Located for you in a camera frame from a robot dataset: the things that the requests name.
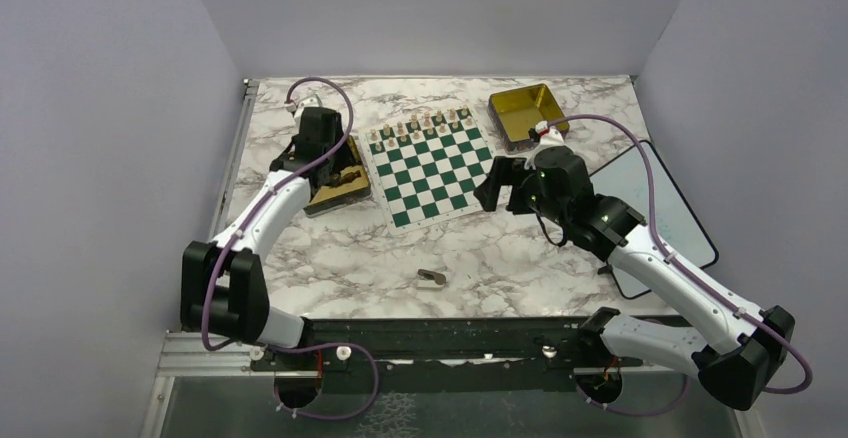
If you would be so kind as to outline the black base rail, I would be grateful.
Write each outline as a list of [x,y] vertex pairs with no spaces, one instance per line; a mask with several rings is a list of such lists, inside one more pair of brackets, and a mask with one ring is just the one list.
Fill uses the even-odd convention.
[[304,355],[265,348],[250,368],[326,394],[572,392],[574,373],[630,371],[581,330],[581,317],[315,319]]

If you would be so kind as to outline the gold tin with dark pieces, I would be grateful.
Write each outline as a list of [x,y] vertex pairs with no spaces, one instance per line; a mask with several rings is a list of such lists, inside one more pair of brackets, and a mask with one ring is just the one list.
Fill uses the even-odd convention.
[[346,207],[372,196],[372,184],[354,137],[339,151],[328,184],[320,188],[304,208],[307,217],[315,217]]

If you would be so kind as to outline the empty gold tin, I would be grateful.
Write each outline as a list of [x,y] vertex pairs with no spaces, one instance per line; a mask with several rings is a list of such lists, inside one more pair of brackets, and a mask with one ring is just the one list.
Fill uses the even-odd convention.
[[488,100],[488,116],[507,154],[528,151],[535,146],[529,130],[541,121],[565,117],[558,101],[544,84],[496,92]]

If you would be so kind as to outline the white tablet with black frame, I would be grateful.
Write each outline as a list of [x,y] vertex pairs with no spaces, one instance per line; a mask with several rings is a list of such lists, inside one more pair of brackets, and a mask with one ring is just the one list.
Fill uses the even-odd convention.
[[[657,154],[653,143],[640,142],[650,162],[656,224],[667,244],[691,263],[706,269],[719,260],[719,251],[696,216],[678,184]],[[648,180],[641,154],[630,147],[591,174],[594,190],[622,199],[640,214],[649,215]]]

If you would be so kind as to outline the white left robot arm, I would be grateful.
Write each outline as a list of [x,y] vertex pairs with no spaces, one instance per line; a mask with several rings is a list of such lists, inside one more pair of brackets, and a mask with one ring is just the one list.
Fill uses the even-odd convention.
[[193,241],[184,250],[180,294],[184,327],[276,346],[279,359],[294,369],[310,363],[315,344],[303,334],[304,318],[270,304],[262,262],[293,218],[352,159],[339,112],[306,106],[296,115],[291,150],[273,160],[243,212],[211,241]]

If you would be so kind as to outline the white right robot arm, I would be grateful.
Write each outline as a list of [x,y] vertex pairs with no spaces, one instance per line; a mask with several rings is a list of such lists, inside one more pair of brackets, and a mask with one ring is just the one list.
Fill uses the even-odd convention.
[[595,192],[583,159],[565,146],[531,161],[496,157],[474,196],[492,212],[504,186],[511,189],[507,211],[556,223],[567,242],[637,278],[688,323],[659,325],[603,308],[577,338],[585,362],[600,365],[617,356],[658,364],[697,379],[717,401],[742,411],[766,391],[794,331],[787,310],[735,295],[655,240],[638,211]]

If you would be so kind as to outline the dark chess pieces in tin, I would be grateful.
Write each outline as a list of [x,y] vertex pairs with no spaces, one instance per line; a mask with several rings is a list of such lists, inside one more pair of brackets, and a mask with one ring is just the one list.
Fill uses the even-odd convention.
[[338,188],[343,185],[353,183],[355,180],[362,176],[362,171],[360,169],[354,169],[352,171],[344,171],[337,174],[333,174],[330,177],[330,181],[328,182],[328,186],[331,188]]

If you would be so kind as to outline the light wooden chess pieces row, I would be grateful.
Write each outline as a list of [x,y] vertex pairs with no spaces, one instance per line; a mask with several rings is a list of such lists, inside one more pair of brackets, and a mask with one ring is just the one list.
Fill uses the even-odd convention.
[[417,154],[443,150],[467,153],[487,149],[486,138],[467,106],[413,114],[405,121],[386,123],[367,131],[364,141],[372,153],[400,150]]

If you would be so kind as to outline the green white chess board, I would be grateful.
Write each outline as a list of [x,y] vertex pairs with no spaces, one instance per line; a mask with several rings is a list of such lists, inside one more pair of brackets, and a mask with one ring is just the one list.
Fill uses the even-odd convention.
[[365,133],[372,128],[360,135],[363,160],[391,234],[416,231],[482,210],[473,192],[486,178],[494,153],[487,133],[475,119],[488,148],[467,153],[372,153],[364,141]]

